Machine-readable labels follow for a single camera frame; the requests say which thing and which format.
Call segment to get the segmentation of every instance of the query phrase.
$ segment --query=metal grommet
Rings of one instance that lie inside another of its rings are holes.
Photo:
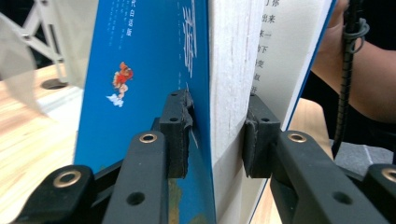
[[[306,137],[301,135],[301,134],[298,134],[298,133],[290,133],[288,135],[288,138],[291,141],[296,142],[296,143],[304,143],[304,142],[306,142]]]
[[[157,140],[157,135],[153,133],[146,133],[139,137],[140,142],[142,143],[152,143]]]
[[[64,178],[67,175],[72,175],[73,177],[67,181],[62,181],[62,178]],[[53,180],[53,186],[55,186],[55,188],[58,189],[66,188],[76,184],[80,178],[81,178],[80,171],[77,170],[64,171],[61,172],[58,176],[56,176],[56,178]]]
[[[381,173],[386,179],[396,183],[396,170],[395,169],[385,168],[385,169],[382,169]]]

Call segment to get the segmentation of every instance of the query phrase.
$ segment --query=person's arm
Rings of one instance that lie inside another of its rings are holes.
[[[338,0],[312,71],[336,92],[341,90],[343,13],[347,0]],[[349,102],[364,116],[396,123],[396,51],[380,49],[367,41],[354,55]]]

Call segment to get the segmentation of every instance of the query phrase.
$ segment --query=orange figure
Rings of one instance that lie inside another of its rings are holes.
[[[114,74],[113,86],[119,91],[119,98],[122,99],[125,92],[128,91],[128,86],[125,84],[126,81],[134,77],[134,71],[122,62],[120,64],[120,71]]]

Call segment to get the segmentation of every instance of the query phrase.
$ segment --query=blue book cover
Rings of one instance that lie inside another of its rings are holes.
[[[170,179],[172,223],[215,223],[210,161],[207,2],[99,1],[75,164],[96,173],[126,155],[160,117],[167,95],[193,100],[189,171]]]

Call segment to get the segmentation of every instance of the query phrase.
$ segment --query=wooden table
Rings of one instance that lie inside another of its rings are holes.
[[[37,70],[36,97],[56,92],[40,88],[54,77],[53,66]],[[3,82],[0,115],[0,223],[8,223],[42,179],[72,162],[77,133],[11,98]],[[301,100],[290,129],[310,134],[332,155],[319,105]],[[252,223],[280,223],[270,188],[265,189]]]

